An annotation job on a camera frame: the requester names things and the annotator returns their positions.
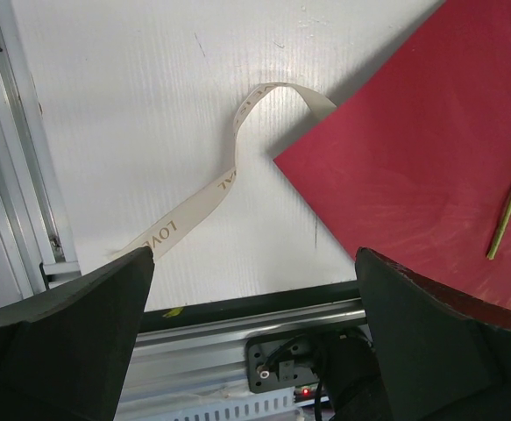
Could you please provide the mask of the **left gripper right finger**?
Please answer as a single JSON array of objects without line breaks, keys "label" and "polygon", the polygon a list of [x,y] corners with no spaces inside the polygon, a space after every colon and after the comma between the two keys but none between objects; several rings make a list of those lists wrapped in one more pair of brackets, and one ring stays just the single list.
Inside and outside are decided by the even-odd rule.
[{"label": "left gripper right finger", "polygon": [[358,289],[396,420],[511,420],[511,310],[361,248]]}]

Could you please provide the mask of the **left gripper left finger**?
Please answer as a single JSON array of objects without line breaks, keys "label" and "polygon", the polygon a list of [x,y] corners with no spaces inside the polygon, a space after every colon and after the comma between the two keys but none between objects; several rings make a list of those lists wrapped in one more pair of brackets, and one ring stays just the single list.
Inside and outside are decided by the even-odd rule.
[{"label": "left gripper left finger", "polygon": [[0,308],[0,420],[111,420],[154,271],[140,247]]}]

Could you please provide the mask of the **cream printed ribbon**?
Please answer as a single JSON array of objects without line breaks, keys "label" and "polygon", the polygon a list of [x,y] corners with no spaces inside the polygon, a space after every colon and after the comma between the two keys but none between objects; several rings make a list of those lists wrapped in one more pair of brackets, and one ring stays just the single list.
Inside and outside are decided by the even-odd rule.
[{"label": "cream printed ribbon", "polygon": [[[293,89],[307,105],[311,113],[320,121],[328,117],[337,106],[325,95],[298,84],[288,82],[267,82],[258,85],[241,103],[232,123],[232,150],[237,150],[238,133],[257,103],[277,88]],[[229,169],[214,181],[194,193],[184,202],[169,211],[146,231],[142,232],[121,250],[109,254],[110,260],[143,246],[153,251],[158,260],[185,238],[194,228],[206,219],[228,196],[237,177],[237,161],[234,157]]]}]

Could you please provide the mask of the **brown red wrapping paper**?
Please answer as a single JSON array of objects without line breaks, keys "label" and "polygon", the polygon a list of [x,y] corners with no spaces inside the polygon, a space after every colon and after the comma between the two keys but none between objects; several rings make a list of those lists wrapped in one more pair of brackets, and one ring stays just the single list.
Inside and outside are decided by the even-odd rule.
[{"label": "brown red wrapping paper", "polygon": [[511,310],[511,1],[443,3],[275,162],[349,255]]}]

